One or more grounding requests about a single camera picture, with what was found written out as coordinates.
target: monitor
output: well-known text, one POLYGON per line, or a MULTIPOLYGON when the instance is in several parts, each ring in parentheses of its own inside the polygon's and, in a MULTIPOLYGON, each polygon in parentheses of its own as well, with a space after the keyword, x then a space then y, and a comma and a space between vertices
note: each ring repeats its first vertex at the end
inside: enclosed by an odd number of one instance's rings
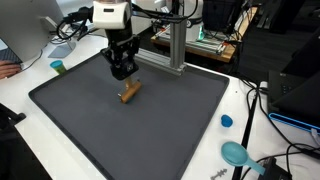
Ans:
POLYGON ((0 38, 22 60, 39 55, 52 40, 43 18, 60 22, 63 14, 55 0, 1 0, 0 38))

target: desk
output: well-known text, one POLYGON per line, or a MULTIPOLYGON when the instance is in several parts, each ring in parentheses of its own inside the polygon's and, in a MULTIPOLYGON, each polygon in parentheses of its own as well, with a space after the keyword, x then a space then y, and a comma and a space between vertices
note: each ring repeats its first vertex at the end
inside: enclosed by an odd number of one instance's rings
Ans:
MULTIPOLYGON (((244 18, 241 25, 239 26, 239 33, 241 34, 241 36, 244 36, 245 32, 247 31, 247 29, 250 25, 250 22, 252 22, 253 17, 256 14, 257 10, 258 10, 258 8, 253 7, 253 8, 251 8, 250 11, 248 11, 248 16, 246 16, 244 18)), ((153 36, 151 38, 151 42, 154 44, 161 45, 161 46, 170 46, 170 40, 158 39, 156 36, 153 36)), ((186 52, 196 54, 199 56, 203 56, 203 57, 207 57, 207 58, 211 58, 214 60, 226 62, 226 63, 230 62, 235 51, 236 51, 236 49, 233 46, 228 45, 224 49, 224 51, 220 55, 218 55, 214 52, 213 49, 212 49, 212 51, 208 51, 206 49, 201 48, 201 42, 192 42, 191 44, 188 44, 188 43, 186 44, 186 52)))
MULTIPOLYGON (((267 83, 261 83, 261 87, 267 87, 267 83)), ((267 96, 262 95, 262 106, 267 110, 267 96)), ((293 143, 304 143, 317 147, 310 133, 285 125, 283 123, 273 121, 281 132, 293 143)), ((272 127, 267 117, 262 113, 259 103, 257 103, 256 112, 253 119, 252 130, 250 133, 248 152, 253 160, 258 160, 263 157, 285 153, 289 144, 272 127)), ((277 165, 287 171, 286 158, 278 157, 277 165)), ((290 170, 293 180, 309 180, 319 179, 320 163, 309 156, 303 154, 290 155, 290 170)), ((245 179, 256 180, 258 173, 250 171, 245 179)))
MULTIPOLYGON (((107 45, 107 39, 86 36, 77 42, 76 49, 63 59, 63 62, 69 69, 98 53, 107 45)), ((53 179, 105 179, 28 97, 32 89, 57 75, 49 66, 54 59, 47 58, 53 49, 54 45, 48 44, 43 50, 43 56, 30 69, 12 78, 0 80, 0 102, 16 113, 26 114, 27 118, 17 124, 16 128, 53 179)), ((233 175, 234 168, 221 158, 220 148, 224 142, 230 140, 241 143, 248 118, 245 100, 248 89, 239 79, 229 78, 229 87, 183 175, 183 180, 208 180, 221 169, 228 170, 221 179, 231 179, 233 175), (232 127, 221 126, 220 117, 223 114, 233 118, 232 127)))

